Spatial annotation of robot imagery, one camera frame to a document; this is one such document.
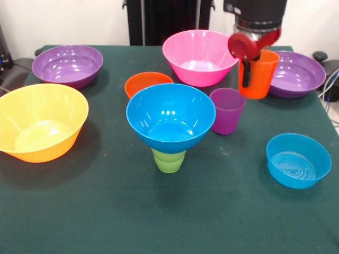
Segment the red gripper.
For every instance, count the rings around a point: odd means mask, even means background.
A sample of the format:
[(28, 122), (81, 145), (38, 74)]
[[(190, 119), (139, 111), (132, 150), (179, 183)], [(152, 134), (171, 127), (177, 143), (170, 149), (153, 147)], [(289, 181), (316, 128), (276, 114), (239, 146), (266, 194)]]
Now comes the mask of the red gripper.
[(242, 87), (248, 87), (251, 81), (251, 63), (246, 60), (259, 61), (261, 51), (277, 42), (280, 36), (281, 28), (259, 33), (235, 28), (234, 34), (228, 39), (228, 49), (233, 57), (242, 60)]

